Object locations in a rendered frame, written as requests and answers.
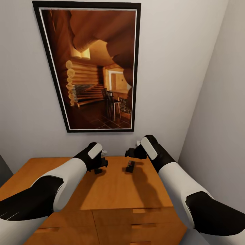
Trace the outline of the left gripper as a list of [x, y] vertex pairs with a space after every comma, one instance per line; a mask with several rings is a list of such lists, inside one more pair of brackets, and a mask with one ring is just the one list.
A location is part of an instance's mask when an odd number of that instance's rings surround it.
[[107, 167], [108, 166], [108, 160], [105, 159], [105, 157], [101, 158], [101, 160], [98, 163], [94, 163], [89, 171], [96, 169], [96, 168], [101, 168], [101, 167]]

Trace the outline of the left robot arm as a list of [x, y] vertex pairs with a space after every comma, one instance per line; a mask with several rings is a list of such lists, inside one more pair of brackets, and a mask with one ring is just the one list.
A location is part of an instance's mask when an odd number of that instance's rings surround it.
[[23, 245], [52, 213], [67, 205], [86, 172], [108, 166], [104, 155], [101, 144], [91, 143], [30, 188], [0, 201], [0, 245]]

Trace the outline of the mousetrap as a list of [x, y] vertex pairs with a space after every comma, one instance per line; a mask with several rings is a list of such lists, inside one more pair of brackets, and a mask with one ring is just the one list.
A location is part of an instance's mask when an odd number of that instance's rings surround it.
[[96, 168], [96, 169], [94, 169], [94, 171], [95, 171], [95, 174], [102, 173], [102, 169], [101, 168]]
[[126, 172], [132, 173], [133, 172], [134, 165], [135, 165], [135, 161], [129, 160], [129, 163], [127, 165]]

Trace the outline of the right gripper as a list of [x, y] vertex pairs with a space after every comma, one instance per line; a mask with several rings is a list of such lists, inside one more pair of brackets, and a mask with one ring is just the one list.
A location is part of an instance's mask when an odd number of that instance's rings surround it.
[[134, 148], [130, 148], [128, 151], [126, 151], [125, 153], [125, 157], [132, 157], [132, 158], [139, 158], [139, 159], [146, 159], [147, 158], [147, 154], [143, 155], [143, 154], [140, 154], [136, 149]]

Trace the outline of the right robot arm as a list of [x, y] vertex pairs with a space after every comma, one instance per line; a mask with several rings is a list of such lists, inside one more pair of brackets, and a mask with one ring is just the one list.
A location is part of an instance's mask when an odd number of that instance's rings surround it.
[[245, 214], [214, 200], [190, 177], [153, 135], [136, 141], [125, 157], [149, 157], [174, 209], [189, 229], [196, 229], [210, 245], [245, 245]]

